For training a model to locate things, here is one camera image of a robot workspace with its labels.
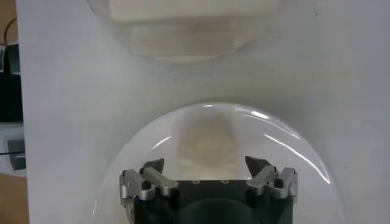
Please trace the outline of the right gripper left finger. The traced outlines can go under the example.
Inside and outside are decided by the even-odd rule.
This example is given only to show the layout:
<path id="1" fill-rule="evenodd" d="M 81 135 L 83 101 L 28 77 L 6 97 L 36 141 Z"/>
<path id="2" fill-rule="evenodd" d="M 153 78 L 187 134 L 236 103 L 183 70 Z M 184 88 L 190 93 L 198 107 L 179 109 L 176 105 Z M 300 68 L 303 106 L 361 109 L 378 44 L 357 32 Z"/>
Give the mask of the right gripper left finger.
<path id="1" fill-rule="evenodd" d="M 119 176 L 120 203 L 127 215 L 134 215 L 134 201 L 150 201 L 158 194 L 166 198 L 179 196 L 179 182 L 162 174 L 163 158 L 146 162 L 139 171 L 123 170 Z"/>

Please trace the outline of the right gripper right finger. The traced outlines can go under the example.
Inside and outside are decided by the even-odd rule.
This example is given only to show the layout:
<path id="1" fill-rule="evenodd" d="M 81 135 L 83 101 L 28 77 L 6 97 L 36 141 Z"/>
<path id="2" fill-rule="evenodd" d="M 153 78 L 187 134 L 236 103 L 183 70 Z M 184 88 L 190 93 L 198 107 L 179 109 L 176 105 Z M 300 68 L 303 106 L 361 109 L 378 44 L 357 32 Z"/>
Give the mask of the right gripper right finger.
<path id="1" fill-rule="evenodd" d="M 268 194 L 277 200 L 291 199 L 297 203 L 298 173 L 292 167 L 281 172 L 266 159 L 245 156 L 246 166 L 251 178 L 246 180 L 246 202 L 254 204 L 260 197 Z"/>

